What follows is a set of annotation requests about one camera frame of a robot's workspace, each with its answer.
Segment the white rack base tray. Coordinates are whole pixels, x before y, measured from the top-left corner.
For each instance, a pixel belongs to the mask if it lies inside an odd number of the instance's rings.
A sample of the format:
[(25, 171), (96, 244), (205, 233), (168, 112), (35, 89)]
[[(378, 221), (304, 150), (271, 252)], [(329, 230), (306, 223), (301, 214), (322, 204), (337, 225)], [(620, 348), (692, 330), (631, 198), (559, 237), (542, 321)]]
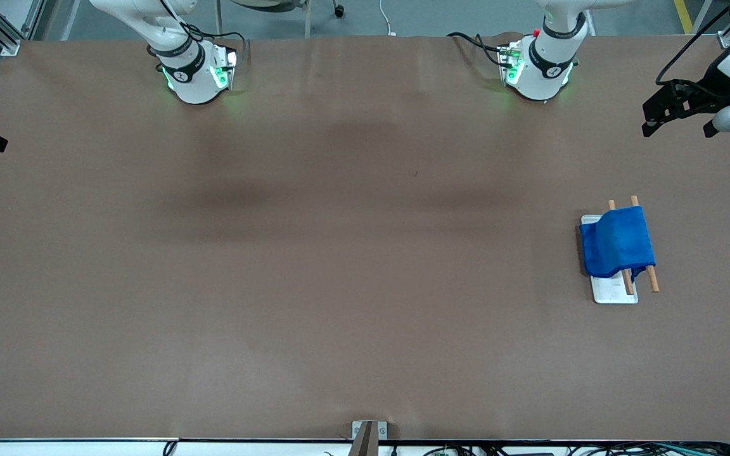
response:
[(590, 272), (586, 271), (585, 265), (585, 249), (584, 249), (584, 236), (580, 233), (582, 241), (580, 242), (580, 251), (582, 252), (582, 268), (583, 271), (590, 277), (591, 291), (594, 302), (597, 304), (637, 304), (639, 302), (639, 295), (637, 289), (632, 289), (632, 294), (627, 293), (625, 287), (626, 280), (623, 272), (617, 272), (612, 277), (600, 278), (591, 276)]

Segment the blue microfibre towel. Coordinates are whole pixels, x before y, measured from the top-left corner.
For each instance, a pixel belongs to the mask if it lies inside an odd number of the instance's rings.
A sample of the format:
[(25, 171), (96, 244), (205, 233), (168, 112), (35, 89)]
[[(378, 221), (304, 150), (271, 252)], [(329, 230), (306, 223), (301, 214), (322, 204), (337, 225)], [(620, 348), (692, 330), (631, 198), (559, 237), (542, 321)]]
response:
[(609, 210), (596, 222), (579, 226), (587, 275), (611, 278), (623, 270), (637, 277), (656, 266), (655, 252), (641, 206)]

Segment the brown table cover sheet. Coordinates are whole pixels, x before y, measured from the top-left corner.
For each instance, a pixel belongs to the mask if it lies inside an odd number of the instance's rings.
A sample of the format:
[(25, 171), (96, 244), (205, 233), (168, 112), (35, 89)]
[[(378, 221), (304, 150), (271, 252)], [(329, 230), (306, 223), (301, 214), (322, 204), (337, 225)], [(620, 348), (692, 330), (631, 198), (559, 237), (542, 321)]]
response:
[[(0, 438), (730, 441), (730, 134), (641, 135), (682, 37), (558, 98), (446, 38), (257, 41), (188, 106), (144, 44), (0, 61)], [(660, 292), (597, 304), (643, 208)]]

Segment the chair base with legs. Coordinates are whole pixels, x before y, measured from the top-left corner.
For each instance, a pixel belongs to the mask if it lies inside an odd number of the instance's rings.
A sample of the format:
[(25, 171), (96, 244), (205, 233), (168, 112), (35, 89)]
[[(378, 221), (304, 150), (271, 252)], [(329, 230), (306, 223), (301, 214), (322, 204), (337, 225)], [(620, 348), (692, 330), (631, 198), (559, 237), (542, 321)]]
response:
[(295, 9), (304, 12), (304, 37), (312, 34), (312, 0), (226, 0), (253, 11), (286, 13)]

